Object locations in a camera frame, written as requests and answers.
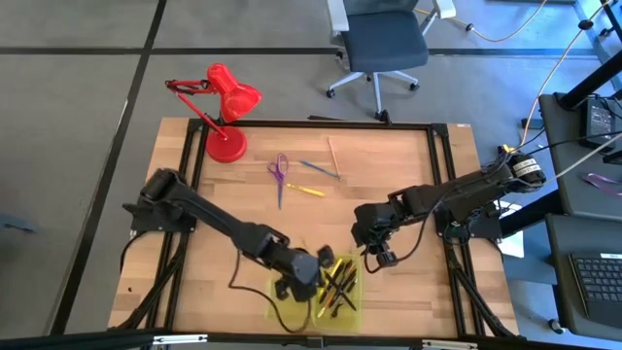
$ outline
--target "lamp base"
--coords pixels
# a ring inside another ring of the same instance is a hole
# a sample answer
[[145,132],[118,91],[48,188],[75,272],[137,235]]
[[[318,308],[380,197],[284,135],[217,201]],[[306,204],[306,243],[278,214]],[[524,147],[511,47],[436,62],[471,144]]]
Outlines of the lamp base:
[[233,126],[221,126],[221,129],[226,134],[226,139],[218,132],[211,131],[207,136],[207,154],[217,162],[233,162],[240,159],[246,152],[244,133]]

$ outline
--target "scissors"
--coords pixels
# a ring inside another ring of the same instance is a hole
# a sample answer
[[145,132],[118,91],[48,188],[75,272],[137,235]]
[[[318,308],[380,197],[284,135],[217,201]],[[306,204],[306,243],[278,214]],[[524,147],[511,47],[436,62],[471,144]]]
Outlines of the scissors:
[[290,163],[284,154],[278,154],[276,161],[270,161],[268,163],[268,171],[274,175],[276,181],[279,183],[279,210],[281,210],[281,202],[283,201],[283,185],[285,184],[285,175],[288,173]]

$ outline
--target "wooden table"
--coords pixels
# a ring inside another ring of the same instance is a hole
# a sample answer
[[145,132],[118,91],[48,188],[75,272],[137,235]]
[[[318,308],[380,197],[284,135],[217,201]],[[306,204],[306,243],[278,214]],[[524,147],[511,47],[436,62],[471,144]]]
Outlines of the wooden table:
[[[177,168],[188,122],[179,118],[162,120],[148,177],[160,167]],[[457,176],[478,169],[470,126],[449,124],[448,129]],[[243,131],[248,138],[245,156],[230,164],[216,163],[206,156],[198,192],[242,221],[280,230],[291,239],[293,247],[304,247],[309,252],[316,252],[324,244],[329,244],[335,254],[359,252],[350,233],[356,206],[384,202],[387,194],[395,190],[433,183],[425,132],[284,127],[243,127]],[[332,168],[328,136],[342,182],[298,163],[299,159],[307,159]],[[444,164],[440,140],[436,141],[439,161]],[[283,210],[279,211],[276,182],[266,171],[266,164],[280,152],[290,160],[288,182],[327,196],[318,198],[284,189]],[[441,172],[445,181],[444,165]],[[419,224],[404,227],[394,235],[390,244],[398,257],[411,249],[419,229]],[[127,252],[110,326],[124,321],[153,285],[161,242],[161,233],[149,233]],[[470,242],[470,247],[479,292],[505,326],[517,333],[498,250],[488,241],[477,239]],[[190,237],[174,331],[284,333],[276,321],[266,320],[269,305],[265,300],[227,288],[234,260],[235,249],[229,238],[199,223]],[[243,259],[237,284],[266,291],[273,277],[273,271]],[[167,293],[163,293],[160,310],[165,309]],[[472,332],[468,297],[464,291],[462,296],[466,326]],[[361,335],[457,336],[442,242],[436,236],[433,220],[428,221],[413,257],[377,274],[364,275],[362,313]],[[163,324],[163,314],[158,313],[157,326]],[[306,332],[319,331],[311,326]]]

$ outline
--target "wooden stick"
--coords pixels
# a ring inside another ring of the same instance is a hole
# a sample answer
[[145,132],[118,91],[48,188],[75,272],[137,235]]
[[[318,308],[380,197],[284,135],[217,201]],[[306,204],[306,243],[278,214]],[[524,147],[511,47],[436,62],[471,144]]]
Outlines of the wooden stick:
[[334,163],[334,168],[337,170],[337,179],[341,181],[341,173],[339,172],[339,165],[337,164],[337,158],[334,156],[334,151],[332,150],[332,143],[330,143],[330,136],[327,136],[328,139],[328,147],[330,148],[330,154],[332,155],[332,162]]

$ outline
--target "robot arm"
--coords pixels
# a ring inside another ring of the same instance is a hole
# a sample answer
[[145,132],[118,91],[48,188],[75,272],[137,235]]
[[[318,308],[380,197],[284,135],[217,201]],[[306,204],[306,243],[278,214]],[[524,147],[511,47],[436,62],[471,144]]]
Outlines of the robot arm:
[[468,228],[482,208],[507,193],[528,193],[542,187],[546,178],[536,161],[522,154],[505,155],[497,163],[439,186],[413,186],[389,194],[386,203],[364,204],[355,209],[352,235],[357,246],[375,255],[380,267],[397,264],[387,241],[402,226],[425,220],[434,210],[444,210],[455,226]]
[[172,221],[189,213],[227,235],[244,257],[283,275],[278,282],[282,298],[287,297],[283,293],[289,287],[296,301],[309,300],[321,283],[320,266],[329,267],[334,261],[329,246],[315,258],[302,249],[290,248],[290,239],[272,227],[239,221],[200,196],[171,169],[156,171],[141,190],[139,200]]

